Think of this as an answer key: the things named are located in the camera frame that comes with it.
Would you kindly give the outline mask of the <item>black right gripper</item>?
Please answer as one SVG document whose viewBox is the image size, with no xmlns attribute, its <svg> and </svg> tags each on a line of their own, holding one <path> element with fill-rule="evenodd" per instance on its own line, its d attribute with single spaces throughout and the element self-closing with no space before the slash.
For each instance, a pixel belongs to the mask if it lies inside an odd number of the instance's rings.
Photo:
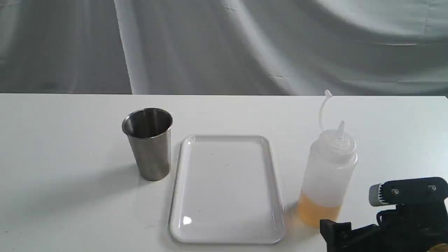
<svg viewBox="0 0 448 252">
<path fill-rule="evenodd" d="M 369 188 L 373 207 L 397 205 L 380 211 L 377 225 L 350 242 L 352 252 L 446 252 L 447 210 L 443 202 L 448 184 L 441 177 L 387 181 Z M 350 222 L 320 220 L 320 234 L 327 252 L 345 252 Z"/>
</svg>

